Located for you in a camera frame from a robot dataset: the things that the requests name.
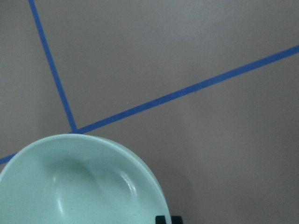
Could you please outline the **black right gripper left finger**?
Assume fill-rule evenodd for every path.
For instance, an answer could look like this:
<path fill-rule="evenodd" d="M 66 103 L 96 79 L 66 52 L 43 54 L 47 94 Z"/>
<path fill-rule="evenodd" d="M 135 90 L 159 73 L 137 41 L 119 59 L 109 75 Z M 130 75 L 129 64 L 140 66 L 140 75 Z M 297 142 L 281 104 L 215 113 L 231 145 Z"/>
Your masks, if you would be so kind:
<path fill-rule="evenodd" d="M 156 216 L 155 217 L 155 224 L 166 224 L 165 216 Z"/>

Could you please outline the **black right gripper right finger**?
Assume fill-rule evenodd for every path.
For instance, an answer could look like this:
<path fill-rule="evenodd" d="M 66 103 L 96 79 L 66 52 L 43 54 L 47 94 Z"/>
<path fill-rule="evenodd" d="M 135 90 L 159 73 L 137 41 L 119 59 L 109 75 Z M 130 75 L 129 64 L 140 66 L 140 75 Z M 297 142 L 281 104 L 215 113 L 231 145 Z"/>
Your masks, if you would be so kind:
<path fill-rule="evenodd" d="M 181 216 L 172 216 L 171 223 L 172 224 L 183 224 L 183 219 Z"/>

